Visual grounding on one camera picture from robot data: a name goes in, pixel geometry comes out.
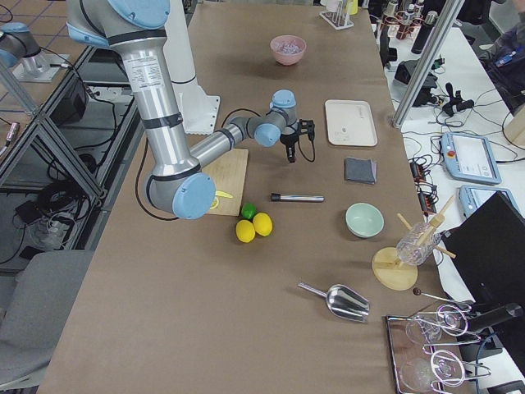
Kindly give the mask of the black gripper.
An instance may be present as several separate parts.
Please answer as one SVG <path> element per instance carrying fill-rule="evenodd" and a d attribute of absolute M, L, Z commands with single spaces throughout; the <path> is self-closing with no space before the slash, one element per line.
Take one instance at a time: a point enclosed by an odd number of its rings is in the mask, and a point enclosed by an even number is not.
<path fill-rule="evenodd" d="M 296 162 L 295 145 L 299 142 L 299 131 L 297 126 L 286 126 L 281 132 L 280 142 L 286 148 L 286 156 L 289 163 Z"/>

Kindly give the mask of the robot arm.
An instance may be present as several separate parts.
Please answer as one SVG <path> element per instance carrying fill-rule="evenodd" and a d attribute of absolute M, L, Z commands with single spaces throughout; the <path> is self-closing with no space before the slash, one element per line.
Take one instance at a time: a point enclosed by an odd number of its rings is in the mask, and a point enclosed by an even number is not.
<path fill-rule="evenodd" d="M 135 96 L 155 166 L 144 193 L 156 209 L 197 219 L 212 205 L 216 187 L 203 167 L 247 138 L 273 146 L 299 130 L 294 94 L 281 89 L 263 116 L 235 117 L 193 147 L 187 145 L 163 47 L 168 1 L 69 1 L 67 28 L 80 43 L 118 53 Z"/>

